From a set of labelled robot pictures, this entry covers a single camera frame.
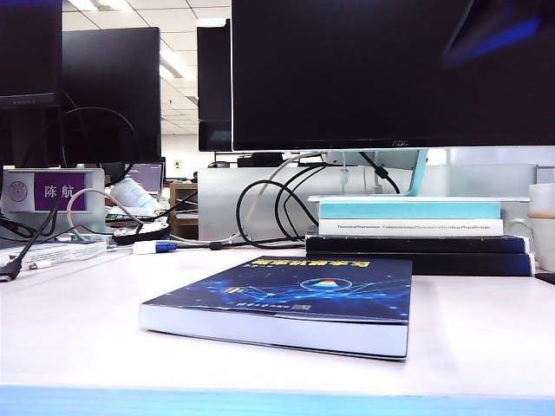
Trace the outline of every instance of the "book with blue cover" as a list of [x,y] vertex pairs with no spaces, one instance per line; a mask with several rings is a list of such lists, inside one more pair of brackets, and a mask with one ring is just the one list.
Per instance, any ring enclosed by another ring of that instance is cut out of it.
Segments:
[[501,218],[501,203],[474,197],[343,197],[319,201],[320,218]]
[[259,257],[144,302],[143,328],[390,360],[407,355],[411,262]]

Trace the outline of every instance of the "computer monitor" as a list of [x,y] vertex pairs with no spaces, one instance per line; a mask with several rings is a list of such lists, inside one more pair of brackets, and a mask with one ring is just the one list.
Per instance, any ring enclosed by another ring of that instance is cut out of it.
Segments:
[[[509,17],[528,3],[532,20],[506,18],[454,64],[483,3]],[[555,144],[546,3],[233,0],[233,149]]]
[[61,83],[62,0],[0,0],[0,163],[48,165]]
[[67,159],[74,163],[160,160],[160,30],[63,32],[63,91],[70,110],[104,107],[123,115],[86,111],[65,123]]
[[135,163],[127,178],[133,179],[148,193],[160,195],[164,183],[164,162]]
[[199,150],[232,150],[232,81],[230,22],[197,28]]

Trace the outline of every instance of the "white book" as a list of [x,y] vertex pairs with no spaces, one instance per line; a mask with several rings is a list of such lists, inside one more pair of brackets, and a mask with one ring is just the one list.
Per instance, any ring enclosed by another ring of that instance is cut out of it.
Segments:
[[320,218],[324,236],[499,237],[498,218]]

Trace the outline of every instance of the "wall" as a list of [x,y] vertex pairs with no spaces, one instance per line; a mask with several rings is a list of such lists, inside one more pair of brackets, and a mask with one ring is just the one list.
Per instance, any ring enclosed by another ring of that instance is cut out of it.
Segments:
[[[167,178],[190,179],[214,161],[214,153],[199,152],[196,135],[163,135],[162,156],[166,157]],[[175,160],[180,161],[180,169],[175,169]]]

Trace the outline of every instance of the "white desk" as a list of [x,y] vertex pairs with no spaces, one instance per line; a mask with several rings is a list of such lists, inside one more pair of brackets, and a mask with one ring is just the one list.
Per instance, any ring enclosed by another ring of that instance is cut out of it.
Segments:
[[1,382],[555,397],[555,286],[531,277],[413,283],[408,359],[388,362],[145,331],[141,302],[261,255],[110,254],[0,285]]

